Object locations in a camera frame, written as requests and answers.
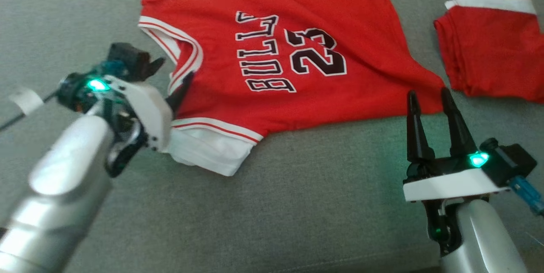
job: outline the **small green light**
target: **small green light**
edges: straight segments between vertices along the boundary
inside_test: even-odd
[[[90,80],[87,83],[87,87],[89,87],[92,91],[108,91],[109,90],[109,86],[99,79]]]
[[[476,153],[470,156],[470,162],[476,168],[483,166],[484,163],[487,162],[487,159],[489,159],[489,155],[487,153]]]

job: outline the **white cable tag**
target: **white cable tag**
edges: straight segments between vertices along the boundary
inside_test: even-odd
[[[43,105],[41,97],[33,90],[25,87],[19,88],[16,93],[9,96],[9,99],[17,104],[25,115],[29,115]]]

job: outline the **gray couch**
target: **gray couch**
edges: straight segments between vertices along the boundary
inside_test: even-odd
[[[445,81],[433,20],[445,0],[391,0],[412,56]],[[533,0],[544,13],[544,0]],[[161,56],[136,22],[140,0],[0,0],[0,120],[18,112],[13,85],[49,93],[100,62],[111,42]],[[151,83],[165,91],[168,63]],[[539,160],[544,191],[544,107],[454,93],[474,139],[521,143]],[[33,164],[76,114],[50,103],[0,135],[0,215],[23,193]],[[449,149],[443,114],[425,116],[437,155]],[[423,205],[406,204],[402,117],[283,132],[259,144],[226,178],[142,151],[115,180],[89,237],[67,268],[87,272],[397,272],[437,265]],[[532,272],[544,267],[542,218],[513,193],[492,198]]]

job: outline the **red jersey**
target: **red jersey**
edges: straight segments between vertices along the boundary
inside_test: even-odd
[[[169,153],[231,176],[271,132],[401,116],[443,81],[412,59],[389,0],[142,0],[139,27],[195,71]]]

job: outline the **folded red garment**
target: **folded red garment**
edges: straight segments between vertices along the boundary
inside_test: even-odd
[[[435,21],[446,73],[467,96],[544,104],[544,35],[531,0],[450,0]]]

